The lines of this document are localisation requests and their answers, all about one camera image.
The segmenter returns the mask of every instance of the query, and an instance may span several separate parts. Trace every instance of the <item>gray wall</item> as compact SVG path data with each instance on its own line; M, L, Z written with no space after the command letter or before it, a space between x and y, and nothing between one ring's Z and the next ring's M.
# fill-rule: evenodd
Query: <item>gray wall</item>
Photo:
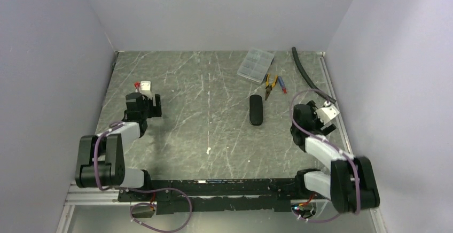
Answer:
M89 0L117 50L324 51L352 0Z
M88 0L0 0L1 232L54 232L114 52Z
M354 0L327 63L389 232L453 232L453 0Z

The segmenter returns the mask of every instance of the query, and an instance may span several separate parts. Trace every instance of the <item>floor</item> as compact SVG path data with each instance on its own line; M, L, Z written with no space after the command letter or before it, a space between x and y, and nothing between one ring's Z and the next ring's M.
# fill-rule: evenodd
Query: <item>floor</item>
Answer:
M120 52L103 104L97 132L118 121L126 108L125 95L134 83L152 81L161 95L161 118L148 119L145 135L124 147L126 166L146 169L153 179L294 177L322 164L303 153L290 134L289 100L308 88L291 52L277 51L269 68L288 89L276 86L264 102L264 123L248 121L248 98L264 97L264 84L237 75L247 51ZM326 77L315 52L300 52L311 79L327 91ZM314 100L302 95L299 103ZM329 139L344 148L338 130Z

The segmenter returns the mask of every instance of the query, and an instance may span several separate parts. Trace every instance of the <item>tabletop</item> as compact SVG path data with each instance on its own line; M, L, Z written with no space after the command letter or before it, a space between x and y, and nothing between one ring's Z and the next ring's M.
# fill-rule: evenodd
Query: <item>tabletop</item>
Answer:
M137 81L151 81L161 95L162 117L148 119L142 138L124 148L127 167L146 169L154 180L294 177L306 168L323 165L292 141L289 102L308 85L290 51L276 51L269 68L288 89L277 84L264 101L265 84L237 75L247 51L120 52L103 103L97 132L121 120L125 95ZM317 53L299 52L313 82L327 92L328 85ZM263 97L264 120L248 121L250 95ZM296 101L323 100L316 94ZM345 148L335 130L328 139Z

